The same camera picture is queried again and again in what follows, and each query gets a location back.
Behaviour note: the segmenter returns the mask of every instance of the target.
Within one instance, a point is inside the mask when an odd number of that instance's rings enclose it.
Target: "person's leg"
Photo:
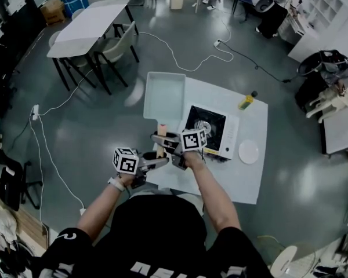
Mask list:
[[[327,274],[321,273],[321,272],[313,272],[313,276],[317,278],[321,278],[321,277],[327,276]]]
[[[320,272],[326,273],[326,274],[330,274],[330,275],[335,275],[336,270],[338,268],[330,268],[328,266],[318,266],[316,267],[316,270],[319,270]]]
[[[270,10],[264,13],[261,24],[255,30],[262,33],[264,37],[271,38],[277,33],[287,13],[285,8],[275,3]]]

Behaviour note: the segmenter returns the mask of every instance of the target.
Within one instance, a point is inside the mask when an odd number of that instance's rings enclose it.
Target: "grey floor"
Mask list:
[[[251,16],[246,23],[240,24],[244,12],[241,5],[234,17],[228,14],[232,0],[218,5],[222,11],[208,11],[200,5],[195,15],[191,7],[194,2],[185,0],[184,8],[179,11],[170,11],[168,0],[158,0],[157,5],[151,2],[149,8],[131,6],[130,9],[139,31],[150,32],[167,41],[184,68],[194,69],[210,54],[229,58],[213,47],[215,40],[228,37],[221,22],[223,19],[232,33],[230,46],[252,57],[279,79],[295,74],[298,64],[287,57],[291,46],[279,38],[268,40],[257,34],[254,31],[260,22],[257,17]],[[128,22],[127,15],[121,14],[117,21]],[[46,28],[33,50],[20,63],[21,74],[13,77],[18,92],[12,102],[13,109],[8,111],[1,124],[4,150],[10,148],[13,138],[22,130],[34,104],[39,104],[40,113],[44,113],[70,95],[53,63],[46,58],[50,36],[63,27]],[[83,82],[65,106],[42,118],[55,164],[86,206],[115,174],[111,161],[116,146],[126,145],[141,152],[153,146],[149,135],[157,125],[155,121],[143,118],[144,96],[135,104],[127,106],[124,103],[135,86],[145,82],[149,71],[183,73],[176,67],[170,51],[158,40],[141,34],[136,37],[135,46],[140,63],[137,64],[128,53],[117,66],[129,84],[128,88],[106,69],[112,96],[99,83],[97,89],[93,89]],[[258,99],[269,105],[267,150],[258,203],[236,204],[242,228],[248,236],[255,239],[258,235],[273,235],[283,244],[309,243],[320,248],[348,230],[343,225],[348,204],[348,163],[344,155],[328,159],[320,154],[317,121],[306,119],[294,103],[293,96],[301,81],[278,83],[237,54],[231,63],[213,58],[196,72],[185,73],[242,94],[256,90]],[[59,232],[75,225],[80,206],[50,163],[39,122],[33,125],[41,143],[45,176],[43,221]],[[9,155],[21,162],[32,161],[28,177],[30,180],[40,178],[38,148],[29,128]],[[38,215],[29,205],[27,207]],[[214,237],[214,232],[209,229],[209,244]]]

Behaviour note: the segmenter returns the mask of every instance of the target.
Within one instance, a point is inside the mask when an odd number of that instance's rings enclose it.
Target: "wooden block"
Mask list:
[[[168,131],[168,128],[166,125],[157,125],[157,134],[166,136],[166,132]],[[160,145],[157,145],[156,150],[156,158],[163,158],[164,157],[164,148]]]
[[[23,209],[21,205],[18,211],[13,211],[0,199],[0,206],[3,209],[9,210],[17,221],[18,232],[23,231],[29,235],[36,243],[42,248],[46,249],[48,246],[48,240],[46,238],[46,230],[43,228],[41,222],[33,217],[30,213]]]

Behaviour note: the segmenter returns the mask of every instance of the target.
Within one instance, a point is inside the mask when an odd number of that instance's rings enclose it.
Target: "headset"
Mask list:
[[[307,76],[312,72],[326,71],[336,74],[348,69],[348,58],[334,50],[320,50],[306,58],[298,68],[298,75]]]

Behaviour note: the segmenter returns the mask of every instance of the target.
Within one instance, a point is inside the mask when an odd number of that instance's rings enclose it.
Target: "white chair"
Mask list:
[[[79,15],[80,15],[80,13],[82,13],[84,11],[84,8],[80,8],[80,9],[78,9],[78,10],[76,10],[73,14],[72,14],[72,21],[74,20],[74,19],[76,19]]]
[[[319,102],[316,105],[316,108],[312,111],[308,112],[306,117],[310,118],[312,115],[330,107],[333,106],[333,110],[323,114],[319,119],[318,122],[322,123],[322,121],[325,118],[329,118],[330,116],[333,116],[340,110],[343,110],[348,107],[348,90],[345,92],[344,96],[338,95],[335,91],[333,91],[330,87],[323,92],[320,93],[319,97],[315,100],[313,100],[309,105],[313,105],[315,102]]]
[[[135,60],[137,61],[137,63],[139,63],[138,56],[133,48],[134,28],[135,22],[133,21],[126,31],[124,31],[123,29],[124,34],[121,38],[107,38],[106,40],[99,40],[97,44],[93,47],[95,62],[97,65],[97,70],[99,71],[99,79],[108,94],[111,94],[111,92],[106,85],[106,81],[104,80],[101,65],[107,64],[116,74],[116,76],[122,82],[122,84],[125,87],[128,87],[120,73],[115,68],[115,63],[122,57],[122,55],[128,49],[132,51]],[[120,37],[120,34],[118,33],[117,29],[115,29],[115,34],[117,34]]]
[[[52,36],[50,36],[49,47],[52,47],[54,45],[54,43],[56,42],[56,39],[57,39],[59,33],[60,33],[60,31],[57,31]]]
[[[57,32],[55,32],[52,36],[50,36],[49,42],[48,42],[50,48],[52,48],[52,46],[53,46],[54,43],[56,42],[56,39],[57,39],[57,37],[58,37],[58,35],[59,35],[60,33],[61,33],[61,31],[57,31]],[[86,66],[87,63],[88,63],[87,60],[86,60],[86,58],[85,58],[84,56],[73,57],[73,58],[59,58],[59,59],[57,59],[57,60],[59,60],[59,61],[63,64],[63,66],[65,67],[65,69],[66,69],[66,71],[67,71],[67,73],[68,73],[68,75],[69,75],[69,77],[71,78],[72,82],[73,82],[75,85],[78,85],[78,84],[77,84],[77,82],[76,82],[74,76],[72,75],[70,65],[72,65],[72,67],[77,71],[77,73],[79,73],[83,78],[85,78],[85,80],[86,80],[87,82],[89,82],[90,85],[91,85],[92,87],[95,87],[95,85],[90,81],[90,79],[84,77],[84,75],[83,75],[83,74],[80,72],[80,70],[79,70],[79,68],[81,68],[81,67],[83,67],[83,66]]]

